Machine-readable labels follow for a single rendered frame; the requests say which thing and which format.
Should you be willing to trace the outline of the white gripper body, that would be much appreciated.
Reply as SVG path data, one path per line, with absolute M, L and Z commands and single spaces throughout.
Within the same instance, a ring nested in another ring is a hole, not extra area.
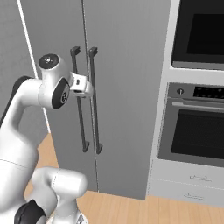
M 79 97 L 91 97 L 93 95 L 94 89 L 90 82 L 84 83 L 83 85 L 78 85 L 73 87 L 74 94 Z

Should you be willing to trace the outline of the grey fridge door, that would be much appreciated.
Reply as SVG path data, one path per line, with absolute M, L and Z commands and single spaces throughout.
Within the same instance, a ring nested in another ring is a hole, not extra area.
M 144 199 L 171 0 L 84 0 L 95 46 L 99 190 Z
M 88 74 L 84 39 L 82 3 L 84 0 L 21 0 L 31 49 L 35 60 L 45 54 L 58 54 L 69 70 L 73 69 L 70 50 L 80 47 L 76 56 L 79 74 Z M 60 168 L 75 170 L 87 176 L 87 188 L 97 189 L 95 151 L 92 133 L 90 99 L 81 99 L 87 152 L 82 151 L 81 127 L 77 98 L 70 94 L 66 104 L 48 109 L 47 118 Z

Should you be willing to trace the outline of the white oven housing cabinet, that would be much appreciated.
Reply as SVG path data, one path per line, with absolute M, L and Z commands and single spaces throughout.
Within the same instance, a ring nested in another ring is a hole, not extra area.
M 167 96 L 168 85 L 174 83 L 190 83 L 190 84 L 214 84 L 215 86 L 224 86 L 224 72 L 220 70 L 191 70 L 188 68 L 174 68 L 171 63 L 172 44 L 174 41 L 174 31 L 178 19 L 178 9 L 180 0 L 171 0 L 169 22 L 166 33 L 166 41 L 164 48 L 164 62 L 162 68 L 162 76 L 159 87 L 159 95 L 157 102 L 157 115 L 155 129 L 153 135 L 152 149 L 150 155 L 150 169 L 148 177 L 147 192 L 150 187 L 151 168 L 154 159 L 158 157 L 159 138 L 162 127 L 162 116 L 165 110 L 165 98 Z

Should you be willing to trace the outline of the steel built-in oven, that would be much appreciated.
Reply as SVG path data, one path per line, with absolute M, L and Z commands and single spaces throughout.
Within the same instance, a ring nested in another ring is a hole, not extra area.
M 157 153 L 160 159 L 224 167 L 224 111 L 180 108 L 172 102 L 224 106 L 224 87 L 171 82 Z

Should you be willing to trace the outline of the white drawer front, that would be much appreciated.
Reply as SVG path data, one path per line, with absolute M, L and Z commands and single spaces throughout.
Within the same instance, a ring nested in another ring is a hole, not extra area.
M 212 182 L 190 179 L 190 175 L 207 176 L 212 179 Z M 224 189 L 224 168 L 220 167 L 154 159 L 150 177 L 152 179 Z
M 190 193 L 203 196 L 204 200 L 188 199 L 184 194 Z M 152 178 L 150 180 L 149 195 L 173 200 L 183 200 L 215 207 L 224 207 L 224 190 L 201 185 L 183 184 L 169 180 Z

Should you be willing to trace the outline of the black built-in microwave oven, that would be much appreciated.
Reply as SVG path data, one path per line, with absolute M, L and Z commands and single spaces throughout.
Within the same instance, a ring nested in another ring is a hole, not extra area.
M 224 71 L 224 0 L 180 0 L 171 64 Z

